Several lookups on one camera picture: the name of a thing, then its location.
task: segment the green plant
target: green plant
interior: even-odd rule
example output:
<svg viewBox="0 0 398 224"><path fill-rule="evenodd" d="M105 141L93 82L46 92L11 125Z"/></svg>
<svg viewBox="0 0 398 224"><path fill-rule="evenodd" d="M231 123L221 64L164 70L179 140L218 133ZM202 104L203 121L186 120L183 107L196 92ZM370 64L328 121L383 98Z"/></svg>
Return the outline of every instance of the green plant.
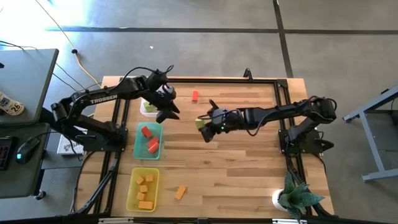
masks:
<svg viewBox="0 0 398 224"><path fill-rule="evenodd" d="M280 195L278 203L285 207L289 215L300 222L301 212L305 207L319 203L324 197L307 192L308 184L301 183L295 186L292 175L289 172L285 174L285 188Z"/></svg>

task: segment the computer mouse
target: computer mouse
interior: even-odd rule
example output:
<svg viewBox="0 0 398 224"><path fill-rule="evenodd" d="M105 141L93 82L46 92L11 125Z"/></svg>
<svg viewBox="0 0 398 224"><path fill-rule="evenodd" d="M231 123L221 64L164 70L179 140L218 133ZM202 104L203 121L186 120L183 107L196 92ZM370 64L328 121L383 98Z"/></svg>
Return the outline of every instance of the computer mouse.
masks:
<svg viewBox="0 0 398 224"><path fill-rule="evenodd" d="M39 143L40 140L38 140L37 138L29 138L24 144L19 147L17 151L16 162L19 164L25 164L29 162L30 159L33 157Z"/></svg>

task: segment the wooden tabletop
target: wooden tabletop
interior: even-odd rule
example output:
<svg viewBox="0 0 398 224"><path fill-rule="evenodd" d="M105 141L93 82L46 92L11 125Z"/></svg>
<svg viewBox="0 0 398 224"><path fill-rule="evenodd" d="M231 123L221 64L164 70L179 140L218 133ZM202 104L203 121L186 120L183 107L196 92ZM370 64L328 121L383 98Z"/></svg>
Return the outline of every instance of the wooden tabletop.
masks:
<svg viewBox="0 0 398 224"><path fill-rule="evenodd" d="M104 77L102 85L113 86L120 77ZM304 80L289 78L291 101L307 98ZM158 161L141 161L132 157L137 124L154 121L140 111L141 99L132 100L127 128L129 137L122 154L112 207L114 217L235 217L284 218L285 212L274 208L272 193L284 186L285 158L279 153L277 130L279 122L267 123L255 137L245 131L218 134L205 143L195 127L195 118L210 109L211 98L220 107L262 108L276 105L274 87L250 83L173 83L177 92L175 104L180 120L168 119L164 127L163 147ZM192 90L198 90L197 103L191 101ZM118 123L123 113L121 103ZM110 121L114 101L97 105L94 118ZM104 153L97 152L86 162L80 177L76 207L80 208L98 186ZM328 184L322 163L313 155L303 155L307 182L315 194L325 197L324 208L333 213ZM155 167L160 170L157 206L154 212L126 210L131 171L134 167ZM180 185L187 187L181 201L174 199ZM102 208L108 195L104 191Z"/></svg>

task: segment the orange cube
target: orange cube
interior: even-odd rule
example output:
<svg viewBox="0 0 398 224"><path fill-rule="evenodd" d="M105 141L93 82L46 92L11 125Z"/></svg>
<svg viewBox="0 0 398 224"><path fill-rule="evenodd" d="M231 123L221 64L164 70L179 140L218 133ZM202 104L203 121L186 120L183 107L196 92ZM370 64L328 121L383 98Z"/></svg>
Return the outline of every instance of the orange cube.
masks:
<svg viewBox="0 0 398 224"><path fill-rule="evenodd" d="M149 149L148 149L148 151L150 152L150 153L155 153L156 152L156 150L158 150L159 149L159 143L155 143L154 145L152 145Z"/></svg>
<svg viewBox="0 0 398 224"><path fill-rule="evenodd" d="M198 95L199 95L198 90L193 90L192 91L192 101L198 101Z"/></svg>
<svg viewBox="0 0 398 224"><path fill-rule="evenodd" d="M139 191L140 191L141 193L148 192L148 186L146 186L146 185L141 185L141 186L139 186Z"/></svg>
<svg viewBox="0 0 398 224"><path fill-rule="evenodd" d="M146 181L146 182L153 182L153 181L154 181L154 175L153 175L153 174L148 174L148 175L145 177L145 181Z"/></svg>
<svg viewBox="0 0 398 224"><path fill-rule="evenodd" d="M136 182L137 184L141 185L142 183L144 183L144 178L142 178L141 176L137 177Z"/></svg>
<svg viewBox="0 0 398 224"><path fill-rule="evenodd" d="M180 188L178 189L177 193L175 193L175 198L177 198L178 200L181 200L182 195L184 194L186 189L187 189L186 187L181 185Z"/></svg>
<svg viewBox="0 0 398 224"><path fill-rule="evenodd" d="M145 194L143 194L143 193L141 193L141 192L138 192L138 194L137 194L137 199L138 199L138 200L145 200Z"/></svg>
<svg viewBox="0 0 398 224"><path fill-rule="evenodd" d="M147 146L151 147L153 146L155 143L159 142L159 138L158 137L154 137L153 139L151 139L148 143Z"/></svg>
<svg viewBox="0 0 398 224"><path fill-rule="evenodd" d="M153 209L154 203L153 202L140 201L138 203L138 207L141 208L141 209Z"/></svg>
<svg viewBox="0 0 398 224"><path fill-rule="evenodd" d="M147 126L142 127L141 132L144 134L146 138L152 137L152 133Z"/></svg>

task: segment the gray floor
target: gray floor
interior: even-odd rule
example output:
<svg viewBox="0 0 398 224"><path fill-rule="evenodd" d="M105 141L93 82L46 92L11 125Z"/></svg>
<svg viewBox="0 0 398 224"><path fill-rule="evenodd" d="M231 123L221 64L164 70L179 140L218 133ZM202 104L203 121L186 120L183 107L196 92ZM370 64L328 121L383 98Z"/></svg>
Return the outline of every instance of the gray floor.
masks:
<svg viewBox="0 0 398 224"><path fill-rule="evenodd" d="M65 26L220 27L275 29L272 1L135 0L40 1ZM279 0L286 29L398 29L394 0ZM34 1L6 1L0 12L0 39L19 45L60 49L58 63L84 86L93 82L78 67L70 46ZM162 34L69 32L82 63L98 80L135 66L165 69L171 75L286 77L278 34ZM335 213L344 218L397 223L398 178L364 184L361 174L376 171L362 124L340 118L386 88L398 85L397 35L287 35L294 77L304 78L309 95L338 102L334 123L319 128L335 147L325 153ZM59 69L55 73L78 86ZM73 92L53 79L46 106ZM85 111L89 114L93 108ZM0 200L0 220L67 214L77 169L46 171L49 196Z"/></svg>

